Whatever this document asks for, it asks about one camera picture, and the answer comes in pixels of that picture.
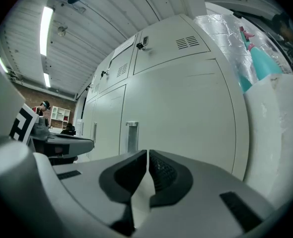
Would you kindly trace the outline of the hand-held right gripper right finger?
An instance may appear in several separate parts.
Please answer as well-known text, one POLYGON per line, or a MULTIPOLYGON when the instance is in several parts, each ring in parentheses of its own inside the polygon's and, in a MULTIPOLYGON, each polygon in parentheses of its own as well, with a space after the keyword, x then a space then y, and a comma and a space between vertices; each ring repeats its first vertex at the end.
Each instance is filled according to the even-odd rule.
POLYGON ((256 228, 272 205, 217 166, 149 151, 155 193, 134 238, 236 238, 256 228))

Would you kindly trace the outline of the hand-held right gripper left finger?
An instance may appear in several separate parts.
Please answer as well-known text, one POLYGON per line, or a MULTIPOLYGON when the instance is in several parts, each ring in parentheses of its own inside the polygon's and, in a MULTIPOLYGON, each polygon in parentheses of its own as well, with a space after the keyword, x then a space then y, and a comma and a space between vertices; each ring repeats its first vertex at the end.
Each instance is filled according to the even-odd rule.
POLYGON ((135 231, 131 198, 147 171, 147 151, 53 167, 80 206, 109 228, 135 231))

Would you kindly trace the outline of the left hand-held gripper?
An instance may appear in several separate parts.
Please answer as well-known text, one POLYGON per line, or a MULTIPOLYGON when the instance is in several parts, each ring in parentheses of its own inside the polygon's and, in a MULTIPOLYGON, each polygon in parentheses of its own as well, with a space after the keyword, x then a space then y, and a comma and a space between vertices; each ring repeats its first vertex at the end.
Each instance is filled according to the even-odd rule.
POLYGON ((30 108, 26 104, 17 114, 9 135, 12 139, 28 143, 32 151, 47 156, 51 165, 72 164, 78 155, 94 148, 91 139, 49 134, 48 119, 41 115, 40 108, 30 108))

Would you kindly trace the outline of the grey metal locker cabinet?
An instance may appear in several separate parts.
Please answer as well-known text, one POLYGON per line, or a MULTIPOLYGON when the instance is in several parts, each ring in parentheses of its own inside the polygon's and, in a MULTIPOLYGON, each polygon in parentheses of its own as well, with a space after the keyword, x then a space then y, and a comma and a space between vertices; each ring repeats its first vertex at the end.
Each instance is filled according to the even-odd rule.
POLYGON ((154 149, 246 171, 249 125, 242 90, 209 35, 181 14, 146 27, 97 67, 84 106, 88 162, 154 149))

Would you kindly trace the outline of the black office chair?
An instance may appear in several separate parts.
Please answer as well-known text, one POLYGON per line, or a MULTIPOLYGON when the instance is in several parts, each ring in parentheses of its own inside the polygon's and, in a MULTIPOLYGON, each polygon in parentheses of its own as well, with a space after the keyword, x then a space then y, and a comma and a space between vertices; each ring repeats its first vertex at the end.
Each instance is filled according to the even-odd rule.
POLYGON ((75 127, 71 123, 67 123, 66 128, 61 131, 61 134, 76 135, 75 127))

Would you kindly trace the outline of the white shelf unit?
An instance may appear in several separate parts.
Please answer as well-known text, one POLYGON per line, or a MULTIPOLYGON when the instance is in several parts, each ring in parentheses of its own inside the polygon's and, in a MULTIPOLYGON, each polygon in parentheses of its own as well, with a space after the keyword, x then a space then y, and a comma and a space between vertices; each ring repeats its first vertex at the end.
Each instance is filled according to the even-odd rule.
POLYGON ((52 106, 50 128, 66 129, 69 123, 71 111, 68 109, 52 106))

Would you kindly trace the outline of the large white block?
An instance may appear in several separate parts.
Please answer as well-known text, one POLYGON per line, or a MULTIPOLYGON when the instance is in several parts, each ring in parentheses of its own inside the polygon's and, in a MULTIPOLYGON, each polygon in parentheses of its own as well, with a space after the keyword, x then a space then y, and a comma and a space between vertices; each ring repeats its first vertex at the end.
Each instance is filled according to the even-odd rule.
POLYGON ((268 75, 244 99, 250 133, 244 182, 279 209, 293 200, 293 75, 268 75))

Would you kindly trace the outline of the teal plastic bottle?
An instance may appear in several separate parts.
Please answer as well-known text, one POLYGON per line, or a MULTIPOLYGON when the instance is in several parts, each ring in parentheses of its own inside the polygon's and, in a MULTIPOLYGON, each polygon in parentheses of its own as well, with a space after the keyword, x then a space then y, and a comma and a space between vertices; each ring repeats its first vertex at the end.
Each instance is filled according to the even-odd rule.
POLYGON ((252 84, 250 83, 250 81, 244 77, 242 74, 240 74, 238 76, 239 78, 239 85, 243 91, 243 93, 245 93, 247 90, 249 90, 249 88, 252 86, 252 84))

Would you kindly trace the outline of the teal spray bottle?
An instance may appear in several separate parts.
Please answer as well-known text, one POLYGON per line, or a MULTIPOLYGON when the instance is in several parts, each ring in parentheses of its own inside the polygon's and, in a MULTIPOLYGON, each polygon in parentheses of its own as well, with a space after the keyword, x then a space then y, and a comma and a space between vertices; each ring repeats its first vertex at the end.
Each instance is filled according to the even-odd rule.
POLYGON ((283 74, 279 65, 266 52, 250 42, 249 38, 254 37, 253 34, 244 30, 243 26, 240 26, 239 31, 246 50, 251 54, 258 80, 262 80, 271 74, 283 74))

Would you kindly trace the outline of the clear plastic film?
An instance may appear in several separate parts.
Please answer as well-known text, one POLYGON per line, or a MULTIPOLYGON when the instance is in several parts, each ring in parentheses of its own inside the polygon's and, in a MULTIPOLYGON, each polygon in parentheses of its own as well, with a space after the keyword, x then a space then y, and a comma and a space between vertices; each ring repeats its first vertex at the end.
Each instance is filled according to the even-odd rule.
POLYGON ((266 52, 279 65, 283 73, 293 75, 288 59, 284 57, 284 52, 275 44, 273 38, 245 18, 239 19, 234 15, 209 14, 197 16, 194 21, 220 48, 234 70, 238 81, 238 76, 242 74, 252 85, 258 82, 251 54, 246 50, 239 31, 240 26, 254 35, 250 38, 251 42, 266 52))

